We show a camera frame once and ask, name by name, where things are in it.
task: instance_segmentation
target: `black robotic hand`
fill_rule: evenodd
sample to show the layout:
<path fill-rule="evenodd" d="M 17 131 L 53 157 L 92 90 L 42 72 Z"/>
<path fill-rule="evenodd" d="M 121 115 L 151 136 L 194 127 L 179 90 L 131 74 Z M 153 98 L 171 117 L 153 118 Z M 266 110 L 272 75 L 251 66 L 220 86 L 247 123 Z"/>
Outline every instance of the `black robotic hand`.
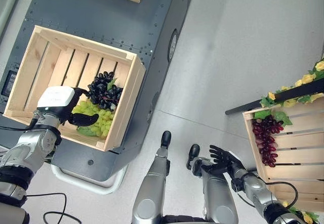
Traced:
<path fill-rule="evenodd" d="M 240 160 L 233 156 L 230 152 L 210 145 L 209 152 L 214 159 L 215 164 L 211 166 L 204 166 L 204 170 L 212 175 L 218 175 L 227 172 L 230 177 L 234 178 L 234 168 L 245 169 Z"/>

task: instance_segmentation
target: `green leaf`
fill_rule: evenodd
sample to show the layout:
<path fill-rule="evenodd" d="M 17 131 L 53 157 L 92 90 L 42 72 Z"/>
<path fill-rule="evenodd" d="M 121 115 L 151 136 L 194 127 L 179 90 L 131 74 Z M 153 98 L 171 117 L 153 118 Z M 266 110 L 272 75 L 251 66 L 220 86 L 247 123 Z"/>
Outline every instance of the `green leaf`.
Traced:
<path fill-rule="evenodd" d="M 316 78 L 314 79 L 314 81 L 324 78 L 324 70 L 323 71 L 315 71 L 315 75 L 316 75 Z"/>
<path fill-rule="evenodd" d="M 77 128 L 77 131 L 80 133 L 80 134 L 83 134 L 85 136 L 88 136 L 88 137 L 95 137 L 96 136 L 96 133 L 93 132 L 89 126 L 80 126 Z"/>
<path fill-rule="evenodd" d="M 297 102 L 303 103 L 303 104 L 305 104 L 307 102 L 311 102 L 310 95 L 304 95 L 304 96 L 298 98 Z"/>
<path fill-rule="evenodd" d="M 262 105 L 262 107 L 270 107 L 272 105 L 275 104 L 274 100 L 269 99 L 268 97 L 262 97 L 260 104 Z"/>
<path fill-rule="evenodd" d="M 115 81 L 117 80 L 117 78 L 114 78 L 113 80 L 111 80 L 110 83 L 108 83 L 107 85 L 107 90 L 111 89 L 112 88 L 112 85 L 114 85 Z"/>
<path fill-rule="evenodd" d="M 293 124 L 285 112 L 281 112 L 281 111 L 273 112 L 272 115 L 274 116 L 276 121 L 280 121 L 280 120 L 283 121 L 282 127 Z"/>
<path fill-rule="evenodd" d="M 271 114 L 271 110 L 262 110 L 254 113 L 255 119 L 265 119 L 268 115 Z"/>
<path fill-rule="evenodd" d="M 296 209 L 295 206 L 290 207 L 289 210 L 290 210 L 290 212 L 292 212 L 293 214 L 295 214 L 295 215 L 297 214 L 297 209 Z"/>

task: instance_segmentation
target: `artificial flower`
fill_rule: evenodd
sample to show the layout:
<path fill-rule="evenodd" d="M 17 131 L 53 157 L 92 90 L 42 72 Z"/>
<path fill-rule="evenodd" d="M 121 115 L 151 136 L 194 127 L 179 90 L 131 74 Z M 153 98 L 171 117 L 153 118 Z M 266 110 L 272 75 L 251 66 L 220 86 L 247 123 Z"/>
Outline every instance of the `artificial flower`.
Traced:
<path fill-rule="evenodd" d="M 269 99 L 275 100 L 275 95 L 272 92 L 268 92 Z"/>
<path fill-rule="evenodd" d="M 307 83 L 310 83 L 314 80 L 313 76 L 310 75 L 310 74 L 306 74 L 306 75 L 303 75 L 303 78 L 302 78 L 302 83 L 303 84 L 307 84 Z"/>
<path fill-rule="evenodd" d="M 286 101 L 284 101 L 283 106 L 286 108 L 292 107 L 296 104 L 296 100 L 295 99 L 288 99 Z"/>
<path fill-rule="evenodd" d="M 315 66 L 316 71 L 322 71 L 324 70 L 324 61 L 320 61 Z"/>

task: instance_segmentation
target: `yellow flower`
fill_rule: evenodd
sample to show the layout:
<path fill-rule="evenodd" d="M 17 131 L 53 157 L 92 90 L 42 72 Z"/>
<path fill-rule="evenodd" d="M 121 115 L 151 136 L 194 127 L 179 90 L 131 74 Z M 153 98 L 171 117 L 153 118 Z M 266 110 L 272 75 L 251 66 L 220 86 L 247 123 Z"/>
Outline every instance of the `yellow flower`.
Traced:
<path fill-rule="evenodd" d="M 282 203 L 282 205 L 284 206 L 284 207 L 287 207 L 288 206 L 288 201 L 283 201 L 283 203 Z"/>
<path fill-rule="evenodd" d="M 302 80 L 298 80 L 295 82 L 295 86 L 301 86 L 303 83 L 302 83 Z"/>
<path fill-rule="evenodd" d="M 302 213 L 303 213 L 304 221 L 307 224 L 313 224 L 313 219 L 309 215 L 307 215 L 305 211 L 302 211 Z"/>
<path fill-rule="evenodd" d="M 316 71 L 322 71 L 322 70 L 324 70 L 324 61 L 318 62 L 316 64 L 315 68 L 316 68 Z"/>
<path fill-rule="evenodd" d="M 283 106 L 286 108 L 292 107 L 296 104 L 296 100 L 295 99 L 288 99 L 286 101 L 284 101 Z"/>
<path fill-rule="evenodd" d="M 272 92 L 268 92 L 269 99 L 275 100 L 275 95 Z"/>
<path fill-rule="evenodd" d="M 310 96 L 310 102 L 314 102 L 316 99 L 324 97 L 324 93 L 313 94 Z"/>
<path fill-rule="evenodd" d="M 286 90 L 289 90 L 290 89 L 290 87 L 287 87 L 287 86 L 282 86 L 281 87 L 281 91 L 286 91 Z"/>
<path fill-rule="evenodd" d="M 303 78 L 302 78 L 302 83 L 303 84 L 307 84 L 307 83 L 310 83 L 314 80 L 313 76 L 310 75 L 310 74 L 306 74 L 306 75 L 303 75 Z"/>

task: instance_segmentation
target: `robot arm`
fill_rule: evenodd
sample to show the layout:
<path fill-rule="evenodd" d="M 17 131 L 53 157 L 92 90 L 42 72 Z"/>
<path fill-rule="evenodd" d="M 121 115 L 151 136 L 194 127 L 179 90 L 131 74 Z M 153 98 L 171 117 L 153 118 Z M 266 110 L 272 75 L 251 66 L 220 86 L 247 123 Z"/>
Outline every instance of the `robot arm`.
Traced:
<path fill-rule="evenodd" d="M 0 160 L 0 220 L 6 220 L 3 223 L 29 223 L 29 215 L 20 207 L 27 200 L 31 179 L 61 142 L 59 125 L 67 120 L 79 126 L 97 121 L 98 114 L 71 113 L 83 93 L 87 91 L 68 86 L 47 88 L 38 101 L 31 125 Z"/>

